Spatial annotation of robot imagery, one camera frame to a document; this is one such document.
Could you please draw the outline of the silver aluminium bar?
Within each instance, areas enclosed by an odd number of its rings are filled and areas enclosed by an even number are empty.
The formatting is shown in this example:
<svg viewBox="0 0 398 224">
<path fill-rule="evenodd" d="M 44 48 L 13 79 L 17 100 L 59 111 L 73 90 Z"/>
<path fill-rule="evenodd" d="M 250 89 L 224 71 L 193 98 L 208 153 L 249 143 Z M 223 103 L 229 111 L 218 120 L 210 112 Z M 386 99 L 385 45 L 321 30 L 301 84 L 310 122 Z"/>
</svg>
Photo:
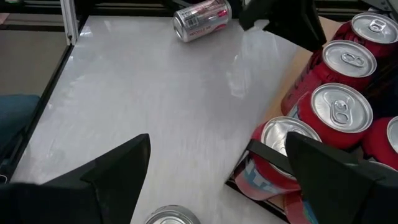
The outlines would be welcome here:
<svg viewBox="0 0 398 224">
<path fill-rule="evenodd" d="M 79 37 L 74 0 L 60 0 L 65 36 L 68 45 L 75 45 Z"/>
</svg>

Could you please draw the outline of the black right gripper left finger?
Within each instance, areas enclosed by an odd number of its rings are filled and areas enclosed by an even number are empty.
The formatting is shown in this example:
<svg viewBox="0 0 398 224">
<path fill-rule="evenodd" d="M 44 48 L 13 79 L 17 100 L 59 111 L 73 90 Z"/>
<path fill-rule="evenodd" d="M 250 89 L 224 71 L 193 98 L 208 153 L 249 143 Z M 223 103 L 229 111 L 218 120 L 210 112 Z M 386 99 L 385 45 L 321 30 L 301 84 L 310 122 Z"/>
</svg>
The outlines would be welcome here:
<svg viewBox="0 0 398 224">
<path fill-rule="evenodd" d="M 95 192 L 103 224 L 130 224 L 150 159 L 150 137 L 140 134 L 93 160 L 81 180 Z"/>
</svg>

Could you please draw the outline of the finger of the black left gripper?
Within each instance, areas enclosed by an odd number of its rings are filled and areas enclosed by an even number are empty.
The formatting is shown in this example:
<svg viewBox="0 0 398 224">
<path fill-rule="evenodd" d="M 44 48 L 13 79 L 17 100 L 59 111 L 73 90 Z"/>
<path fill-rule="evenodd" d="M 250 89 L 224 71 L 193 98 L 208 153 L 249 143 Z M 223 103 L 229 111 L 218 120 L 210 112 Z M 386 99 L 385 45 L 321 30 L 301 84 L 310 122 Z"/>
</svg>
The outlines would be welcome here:
<svg viewBox="0 0 398 224">
<path fill-rule="evenodd" d="M 311 52 L 320 50 L 326 43 L 315 0 L 275 0 L 268 16 L 264 31 Z"/>
<path fill-rule="evenodd" d="M 239 25 L 244 31 L 251 29 L 260 19 L 268 19 L 273 0 L 250 0 L 239 14 Z"/>
</svg>

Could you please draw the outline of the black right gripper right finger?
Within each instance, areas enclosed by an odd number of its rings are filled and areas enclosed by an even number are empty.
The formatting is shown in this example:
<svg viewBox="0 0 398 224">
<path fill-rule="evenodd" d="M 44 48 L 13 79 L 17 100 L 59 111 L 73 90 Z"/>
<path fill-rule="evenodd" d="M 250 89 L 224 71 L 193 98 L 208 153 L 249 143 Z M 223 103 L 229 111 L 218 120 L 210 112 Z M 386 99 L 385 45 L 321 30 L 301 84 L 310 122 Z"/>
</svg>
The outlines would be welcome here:
<svg viewBox="0 0 398 224">
<path fill-rule="evenodd" d="M 398 224 L 398 172 L 289 132 L 290 166 L 319 224 Z"/>
</svg>

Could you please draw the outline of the person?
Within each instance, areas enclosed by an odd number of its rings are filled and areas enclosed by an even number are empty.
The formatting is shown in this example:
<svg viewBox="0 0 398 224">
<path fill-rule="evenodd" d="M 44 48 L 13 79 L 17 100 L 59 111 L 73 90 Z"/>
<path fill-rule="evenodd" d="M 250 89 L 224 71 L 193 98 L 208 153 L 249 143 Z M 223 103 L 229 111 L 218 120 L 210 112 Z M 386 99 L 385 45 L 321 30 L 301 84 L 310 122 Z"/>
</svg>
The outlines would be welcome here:
<svg viewBox="0 0 398 224">
<path fill-rule="evenodd" d="M 30 123 L 39 101 L 38 95 L 0 95 L 0 150 Z"/>
</svg>

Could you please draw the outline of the silver Diet Coke can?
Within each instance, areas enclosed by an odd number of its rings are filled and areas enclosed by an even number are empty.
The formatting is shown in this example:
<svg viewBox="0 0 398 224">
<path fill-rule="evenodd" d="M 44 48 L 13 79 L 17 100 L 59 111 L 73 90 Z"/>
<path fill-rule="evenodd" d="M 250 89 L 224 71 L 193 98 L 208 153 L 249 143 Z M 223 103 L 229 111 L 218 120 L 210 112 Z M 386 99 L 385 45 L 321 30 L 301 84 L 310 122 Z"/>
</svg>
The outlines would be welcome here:
<svg viewBox="0 0 398 224">
<path fill-rule="evenodd" d="M 152 212 L 144 224 L 201 224 L 197 216 L 181 205 L 166 205 Z"/>
</svg>

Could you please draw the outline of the red silver slim can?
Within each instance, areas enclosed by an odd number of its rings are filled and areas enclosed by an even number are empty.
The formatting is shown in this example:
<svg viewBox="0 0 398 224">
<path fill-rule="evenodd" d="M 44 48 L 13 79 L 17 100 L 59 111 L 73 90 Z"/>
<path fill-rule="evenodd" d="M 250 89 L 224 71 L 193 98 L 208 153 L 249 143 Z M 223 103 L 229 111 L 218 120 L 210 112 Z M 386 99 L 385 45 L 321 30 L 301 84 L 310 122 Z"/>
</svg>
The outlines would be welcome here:
<svg viewBox="0 0 398 224">
<path fill-rule="evenodd" d="M 177 37 L 190 42 L 225 28 L 232 19 L 227 0 L 205 0 L 174 13 L 172 24 Z"/>
</svg>

